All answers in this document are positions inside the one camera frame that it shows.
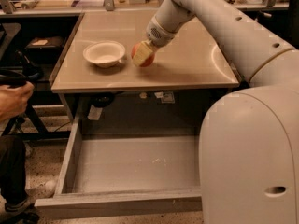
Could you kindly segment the person's hand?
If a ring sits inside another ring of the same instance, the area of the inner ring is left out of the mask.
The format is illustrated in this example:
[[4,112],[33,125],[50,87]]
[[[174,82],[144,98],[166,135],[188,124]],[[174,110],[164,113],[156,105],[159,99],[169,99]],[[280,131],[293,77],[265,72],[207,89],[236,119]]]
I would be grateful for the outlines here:
[[23,86],[11,88],[0,86],[0,121],[11,119],[23,113],[32,96],[34,85],[26,82]]

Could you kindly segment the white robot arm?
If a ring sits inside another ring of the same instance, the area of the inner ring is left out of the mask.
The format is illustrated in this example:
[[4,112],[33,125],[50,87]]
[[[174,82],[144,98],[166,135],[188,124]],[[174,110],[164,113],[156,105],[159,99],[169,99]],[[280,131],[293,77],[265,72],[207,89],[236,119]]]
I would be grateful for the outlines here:
[[297,49],[223,0],[164,0],[135,65],[166,46],[191,18],[249,83],[220,98],[201,126],[205,224],[299,224]]

